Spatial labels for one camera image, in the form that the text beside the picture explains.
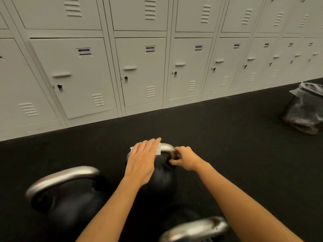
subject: forearm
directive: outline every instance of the forearm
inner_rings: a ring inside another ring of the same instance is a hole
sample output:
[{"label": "forearm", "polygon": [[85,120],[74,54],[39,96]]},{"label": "forearm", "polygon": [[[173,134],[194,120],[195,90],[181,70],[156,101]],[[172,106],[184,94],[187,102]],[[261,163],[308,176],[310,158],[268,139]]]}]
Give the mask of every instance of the forearm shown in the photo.
[{"label": "forearm", "polygon": [[302,241],[264,207],[214,170],[209,163],[201,162],[196,172],[241,241]]},{"label": "forearm", "polygon": [[123,178],[76,242],[117,242],[139,188],[138,181]]}]

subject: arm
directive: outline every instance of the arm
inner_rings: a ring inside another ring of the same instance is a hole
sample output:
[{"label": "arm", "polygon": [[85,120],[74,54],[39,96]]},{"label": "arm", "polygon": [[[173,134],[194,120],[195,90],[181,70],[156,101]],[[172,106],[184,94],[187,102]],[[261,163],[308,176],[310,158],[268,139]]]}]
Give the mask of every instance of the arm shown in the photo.
[{"label": "arm", "polygon": [[153,171],[161,138],[137,143],[129,156],[125,175],[118,188],[91,220],[76,242],[117,242],[139,188]]},{"label": "arm", "polygon": [[241,241],[302,242],[264,207],[196,155],[190,147],[176,147],[176,150],[182,158],[170,160],[171,164],[196,171]]}]

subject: ventilation slot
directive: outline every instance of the ventilation slot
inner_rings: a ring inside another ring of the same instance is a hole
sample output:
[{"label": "ventilation slot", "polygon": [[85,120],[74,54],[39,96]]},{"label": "ventilation slot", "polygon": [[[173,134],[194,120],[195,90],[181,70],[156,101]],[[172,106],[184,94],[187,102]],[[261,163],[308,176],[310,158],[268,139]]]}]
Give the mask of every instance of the ventilation slot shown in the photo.
[{"label": "ventilation slot", "polygon": [[290,75],[293,75],[293,74],[295,73],[295,70],[296,70],[296,68],[294,68],[294,69],[292,70],[292,72],[290,73]]},{"label": "ventilation slot", "polygon": [[251,73],[251,76],[248,80],[249,82],[252,82],[254,80],[255,74],[256,74],[255,72]]},{"label": "ventilation slot", "polygon": [[309,69],[307,70],[307,73],[309,73],[313,68],[313,65],[309,67]]},{"label": "ventilation slot", "polygon": [[221,86],[225,86],[227,81],[228,81],[228,76],[223,77]]},{"label": "ventilation slot", "polygon": [[156,0],[145,0],[145,19],[156,19]]},{"label": "ventilation slot", "polygon": [[251,15],[252,9],[248,8],[243,16],[243,20],[242,20],[242,24],[248,24],[248,21],[250,19],[250,15]]},{"label": "ventilation slot", "polygon": [[271,78],[274,78],[274,77],[276,76],[277,71],[278,71],[278,70],[274,70],[274,72],[273,72],[273,74],[272,74]]},{"label": "ventilation slot", "polygon": [[79,8],[79,0],[63,0],[67,16],[81,17],[81,9]]},{"label": "ventilation slot", "polygon": [[147,98],[155,97],[155,86],[147,87]]},{"label": "ventilation slot", "polygon": [[309,17],[309,14],[305,15],[302,22],[299,24],[299,28],[302,28],[306,22],[306,20],[308,19]]},{"label": "ventilation slot", "polygon": [[209,22],[209,16],[211,12],[211,5],[203,5],[203,11],[202,11],[202,18],[201,23],[208,23]]},{"label": "ventilation slot", "polygon": [[188,84],[188,91],[193,91],[195,87],[195,81],[190,81]]},{"label": "ventilation slot", "polygon": [[104,105],[104,101],[101,93],[93,94],[92,98],[93,98],[95,107]]},{"label": "ventilation slot", "polygon": [[23,103],[19,104],[19,106],[27,117],[39,115],[32,103]]},{"label": "ventilation slot", "polygon": [[282,20],[282,17],[284,15],[284,12],[280,12],[278,15],[277,15],[277,18],[275,20],[275,23],[274,23],[274,26],[278,26],[280,24],[280,21]]}]

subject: locker label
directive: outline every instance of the locker label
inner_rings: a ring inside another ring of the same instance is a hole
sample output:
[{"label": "locker label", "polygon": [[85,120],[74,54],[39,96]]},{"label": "locker label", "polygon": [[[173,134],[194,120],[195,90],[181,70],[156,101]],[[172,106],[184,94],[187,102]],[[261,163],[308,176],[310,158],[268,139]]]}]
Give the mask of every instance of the locker label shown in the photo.
[{"label": "locker label", "polygon": [[195,46],[195,51],[202,51],[203,45],[196,45]]},{"label": "locker label", "polygon": [[78,48],[79,55],[91,55],[90,48]]},{"label": "locker label", "polygon": [[146,52],[155,52],[155,46],[146,47]]}]

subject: gym floor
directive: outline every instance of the gym floor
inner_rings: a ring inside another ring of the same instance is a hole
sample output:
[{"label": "gym floor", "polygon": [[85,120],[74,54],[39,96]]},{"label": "gym floor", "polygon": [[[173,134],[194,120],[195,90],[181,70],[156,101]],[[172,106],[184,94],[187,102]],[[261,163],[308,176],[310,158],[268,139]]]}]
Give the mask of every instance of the gym floor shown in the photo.
[{"label": "gym floor", "polygon": [[[313,82],[323,84],[323,78]],[[280,120],[293,97],[289,90],[297,85],[0,142],[0,241],[57,241],[44,216],[29,207],[27,188],[46,175],[83,165],[98,168],[116,187],[129,147],[157,137],[190,146],[304,241],[323,241],[323,133],[302,134]],[[177,173],[176,202],[204,217],[222,216],[195,173],[181,168]],[[224,241],[239,239],[231,232]]]}]

